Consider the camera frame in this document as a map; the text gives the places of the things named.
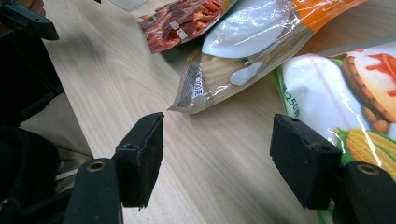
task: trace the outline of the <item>corn image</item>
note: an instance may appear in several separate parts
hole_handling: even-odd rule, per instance
[[[346,144],[352,158],[366,161],[386,170],[396,181],[396,142],[387,136],[372,131],[351,129],[349,132],[336,130]]]

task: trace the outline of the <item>light wood surface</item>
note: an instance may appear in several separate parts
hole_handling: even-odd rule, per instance
[[[45,44],[95,158],[110,158],[141,117],[165,115],[159,179],[148,208],[123,209],[125,223],[317,223],[269,156],[273,116],[282,112],[271,76],[199,114],[167,111],[179,76],[149,53],[136,22],[167,2],[126,12],[107,0],[45,1],[61,38]],[[394,0],[355,7],[300,54],[391,34],[395,11]]]

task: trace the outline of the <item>food packaging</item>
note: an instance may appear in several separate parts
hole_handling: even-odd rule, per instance
[[[181,75],[169,110],[194,114],[237,94],[297,53],[328,21],[364,2],[236,2],[199,38],[162,52]]]
[[[176,0],[140,16],[151,53],[186,43],[206,32],[237,0]]]
[[[320,55],[293,57],[273,72],[285,113],[396,181],[396,35]],[[321,223],[332,223],[319,211]]]

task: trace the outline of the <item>plastic wrapper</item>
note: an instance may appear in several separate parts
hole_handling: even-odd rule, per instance
[[[365,1],[236,2],[202,38],[164,53],[181,75],[169,109],[193,114],[231,97],[292,57],[328,21]]]
[[[151,53],[186,43],[207,31],[237,0],[177,0],[139,17]]]
[[[369,45],[291,58],[274,77],[286,114],[338,146],[341,163],[366,161],[396,180],[396,35]],[[321,223],[331,211],[318,212]]]

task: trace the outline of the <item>food illustration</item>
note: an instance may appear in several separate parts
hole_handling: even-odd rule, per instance
[[[206,31],[224,13],[223,0],[178,0],[140,17],[151,53],[170,49]]]
[[[386,53],[346,56],[342,71],[372,128],[386,133],[396,123],[396,58]]]
[[[375,131],[337,128],[338,147],[346,150],[344,162],[366,161],[386,170],[396,180],[396,141]]]
[[[288,1],[238,1],[205,37],[202,52],[221,58],[243,58],[273,44],[286,27]]]

